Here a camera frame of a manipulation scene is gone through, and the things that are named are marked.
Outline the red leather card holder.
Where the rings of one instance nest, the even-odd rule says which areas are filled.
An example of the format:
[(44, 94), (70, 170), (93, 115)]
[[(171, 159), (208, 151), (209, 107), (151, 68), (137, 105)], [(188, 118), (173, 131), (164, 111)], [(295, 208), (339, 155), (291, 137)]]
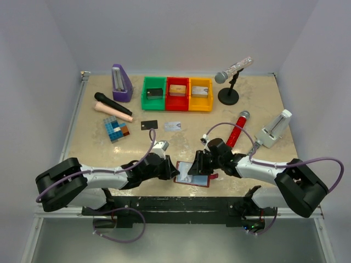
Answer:
[(188, 175), (188, 171), (191, 166), (192, 164), (189, 162), (178, 161), (176, 168), (179, 171), (179, 175), (177, 175), (173, 181), (178, 184), (208, 188), (210, 186), (211, 180), (218, 178), (218, 174)]

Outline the silver credit card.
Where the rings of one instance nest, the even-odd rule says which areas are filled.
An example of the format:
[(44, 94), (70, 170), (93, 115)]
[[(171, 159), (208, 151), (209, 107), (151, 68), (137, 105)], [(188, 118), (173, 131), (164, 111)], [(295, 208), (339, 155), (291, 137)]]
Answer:
[(182, 129), (180, 122), (166, 122), (164, 124), (166, 132), (180, 131)]

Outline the black credit card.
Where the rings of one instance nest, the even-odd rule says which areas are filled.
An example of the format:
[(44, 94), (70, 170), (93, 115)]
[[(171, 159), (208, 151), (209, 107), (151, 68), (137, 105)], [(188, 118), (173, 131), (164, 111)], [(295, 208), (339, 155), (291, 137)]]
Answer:
[(157, 120), (141, 121), (140, 128), (141, 130), (158, 129), (158, 121)]

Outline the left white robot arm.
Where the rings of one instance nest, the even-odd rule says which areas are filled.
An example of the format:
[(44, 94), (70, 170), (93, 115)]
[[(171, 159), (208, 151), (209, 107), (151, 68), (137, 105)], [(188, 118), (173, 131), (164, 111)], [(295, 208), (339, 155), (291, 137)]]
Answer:
[(71, 157), (36, 177), (36, 202), (45, 212), (70, 205), (98, 210), (108, 202), (106, 189), (129, 190), (153, 178), (170, 180), (177, 175), (169, 155), (148, 153), (139, 161), (115, 168), (89, 167)]

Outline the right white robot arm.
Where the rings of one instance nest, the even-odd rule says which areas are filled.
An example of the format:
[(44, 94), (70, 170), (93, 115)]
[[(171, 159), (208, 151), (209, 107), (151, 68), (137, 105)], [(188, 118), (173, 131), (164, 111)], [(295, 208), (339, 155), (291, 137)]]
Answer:
[(216, 169), (236, 178), (255, 179), (271, 184), (248, 193), (259, 208), (290, 208), (308, 218), (329, 190), (317, 175), (299, 159), (289, 163), (264, 162), (242, 153), (232, 153), (220, 138), (198, 150), (188, 175), (211, 175)]

